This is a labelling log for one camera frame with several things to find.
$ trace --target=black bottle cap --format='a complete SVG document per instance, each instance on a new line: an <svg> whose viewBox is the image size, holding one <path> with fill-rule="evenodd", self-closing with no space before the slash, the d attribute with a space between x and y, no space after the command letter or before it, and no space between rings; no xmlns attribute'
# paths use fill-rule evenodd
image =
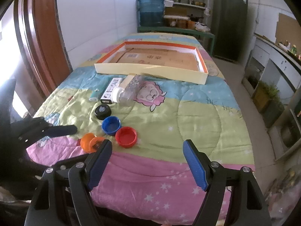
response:
<svg viewBox="0 0 301 226"><path fill-rule="evenodd" d="M97 119L104 120L112 114L111 108L108 105L99 105L95 109Z"/></svg>

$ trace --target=floor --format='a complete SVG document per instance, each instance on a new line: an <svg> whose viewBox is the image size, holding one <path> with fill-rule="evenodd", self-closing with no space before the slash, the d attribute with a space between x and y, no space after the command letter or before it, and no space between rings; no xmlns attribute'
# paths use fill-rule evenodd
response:
<svg viewBox="0 0 301 226"><path fill-rule="evenodd" d="M252 143L256 178L262 192L265 192L269 184L283 172L284 163L275 164L273 147L262 116L241 84L244 68L221 59L213 59L224 75L241 109Z"/></svg>

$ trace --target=large water dispenser bottle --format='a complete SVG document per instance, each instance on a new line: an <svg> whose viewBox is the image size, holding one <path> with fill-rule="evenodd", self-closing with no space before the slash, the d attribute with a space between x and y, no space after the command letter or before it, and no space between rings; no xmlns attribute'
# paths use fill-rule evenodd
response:
<svg viewBox="0 0 301 226"><path fill-rule="evenodd" d="M141 26L163 26L164 0L138 0Z"/></svg>

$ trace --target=dark gray refrigerator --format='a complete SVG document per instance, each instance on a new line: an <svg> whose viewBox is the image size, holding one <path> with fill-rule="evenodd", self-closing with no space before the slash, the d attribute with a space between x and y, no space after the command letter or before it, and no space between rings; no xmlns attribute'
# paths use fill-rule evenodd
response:
<svg viewBox="0 0 301 226"><path fill-rule="evenodd" d="M248 0L213 0L213 56L237 61L246 29Z"/></svg>

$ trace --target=silver screw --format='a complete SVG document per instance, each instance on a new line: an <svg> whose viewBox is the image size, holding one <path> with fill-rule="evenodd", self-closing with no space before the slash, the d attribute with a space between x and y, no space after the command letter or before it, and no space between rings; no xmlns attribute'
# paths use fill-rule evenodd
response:
<svg viewBox="0 0 301 226"><path fill-rule="evenodd" d="M83 162L78 162L78 163L76 163L76 167L77 168L82 168L83 166L84 166L85 164L83 163Z"/></svg>
<svg viewBox="0 0 301 226"><path fill-rule="evenodd" d="M48 167L48 168L46 169L46 172L47 172L47 173L52 173L52 171L53 171L53 168L52 168L52 167Z"/></svg>
<svg viewBox="0 0 301 226"><path fill-rule="evenodd" d="M249 171L250 171L250 168L248 168L248 167L243 167L243 171L244 171L244 172L249 172Z"/></svg>
<svg viewBox="0 0 301 226"><path fill-rule="evenodd" d="M217 161L212 161L212 162L211 162L211 166L212 166L212 167L215 167L215 168L216 168L216 167L219 167L219 163L218 163Z"/></svg>

